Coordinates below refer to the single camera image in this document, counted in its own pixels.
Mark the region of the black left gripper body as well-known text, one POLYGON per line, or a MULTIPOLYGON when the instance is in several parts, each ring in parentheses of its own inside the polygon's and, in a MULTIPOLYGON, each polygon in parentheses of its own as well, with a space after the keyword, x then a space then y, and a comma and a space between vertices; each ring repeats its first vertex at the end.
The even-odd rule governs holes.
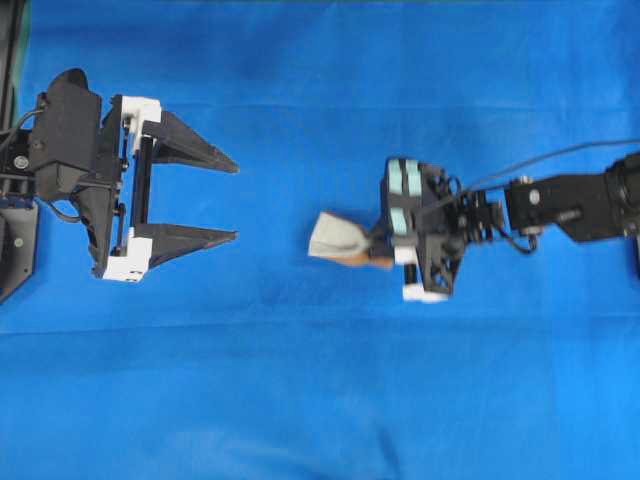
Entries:
POLYGON ((143 128, 158 124, 162 113, 157 99, 117 95, 99 127, 96 159, 79 190, 79 214, 98 279, 138 283, 150 270, 154 240, 142 227, 156 140, 143 128))

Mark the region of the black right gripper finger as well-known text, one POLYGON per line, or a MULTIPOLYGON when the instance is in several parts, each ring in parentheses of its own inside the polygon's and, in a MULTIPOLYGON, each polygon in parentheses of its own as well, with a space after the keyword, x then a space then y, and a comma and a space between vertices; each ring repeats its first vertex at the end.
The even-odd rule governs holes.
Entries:
POLYGON ((392 247, 371 247, 368 250, 368 261, 378 268, 392 268, 395 265, 392 247))
POLYGON ((376 224, 369 232, 368 239, 371 246, 391 246, 390 238, 393 231, 387 225, 376 224))

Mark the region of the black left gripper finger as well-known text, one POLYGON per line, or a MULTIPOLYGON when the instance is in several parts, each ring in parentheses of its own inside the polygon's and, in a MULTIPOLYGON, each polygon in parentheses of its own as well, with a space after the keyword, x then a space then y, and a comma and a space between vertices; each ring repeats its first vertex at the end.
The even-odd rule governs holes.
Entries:
POLYGON ((155 140, 153 164, 177 164, 235 174, 239 166, 222 150, 209 144, 176 115, 163 111, 159 122, 149 122, 155 140))
POLYGON ((148 224, 147 237, 152 240, 149 267, 155 268, 175 258, 231 242, 237 233, 173 224, 148 224))

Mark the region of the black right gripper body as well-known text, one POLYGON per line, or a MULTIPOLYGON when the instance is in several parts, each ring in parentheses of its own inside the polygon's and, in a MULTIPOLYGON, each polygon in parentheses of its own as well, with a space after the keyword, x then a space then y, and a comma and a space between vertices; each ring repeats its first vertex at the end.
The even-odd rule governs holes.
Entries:
POLYGON ((445 210, 452 197, 450 178, 433 165, 420 163, 422 206, 415 209, 417 247, 394 247, 395 263, 404 268, 402 297, 407 302, 438 303, 453 293, 464 254, 464 239, 454 232, 453 214, 445 210))

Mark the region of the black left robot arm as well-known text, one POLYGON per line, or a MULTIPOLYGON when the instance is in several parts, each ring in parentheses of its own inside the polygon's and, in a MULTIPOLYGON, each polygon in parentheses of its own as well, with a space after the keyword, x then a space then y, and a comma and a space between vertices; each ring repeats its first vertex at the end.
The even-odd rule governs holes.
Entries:
POLYGON ((236 239, 149 222, 153 165, 239 170, 158 100, 116 95, 103 116, 99 96, 73 87, 41 95, 28 116, 33 127, 12 129, 1 145, 1 198, 69 202, 76 215, 58 216, 86 228, 96 277, 137 283, 169 260, 236 239))

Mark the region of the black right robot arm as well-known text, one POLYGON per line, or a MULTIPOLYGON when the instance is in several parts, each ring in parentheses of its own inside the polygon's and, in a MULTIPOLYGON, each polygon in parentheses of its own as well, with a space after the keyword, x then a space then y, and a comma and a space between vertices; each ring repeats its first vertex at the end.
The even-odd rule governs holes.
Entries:
POLYGON ((628 154, 600 174, 513 180, 505 199, 464 189, 435 165, 391 157, 381 181, 381 216, 367 233, 370 259, 404 269, 403 298, 448 299, 468 245, 507 241, 523 255, 535 252, 547 225, 576 243, 637 235, 639 156, 628 154))

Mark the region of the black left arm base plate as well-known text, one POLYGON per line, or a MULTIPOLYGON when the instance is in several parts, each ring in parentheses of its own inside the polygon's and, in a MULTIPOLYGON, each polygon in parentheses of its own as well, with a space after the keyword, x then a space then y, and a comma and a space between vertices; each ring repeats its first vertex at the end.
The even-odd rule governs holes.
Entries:
POLYGON ((1 303, 34 273, 40 209, 1 208, 1 303))

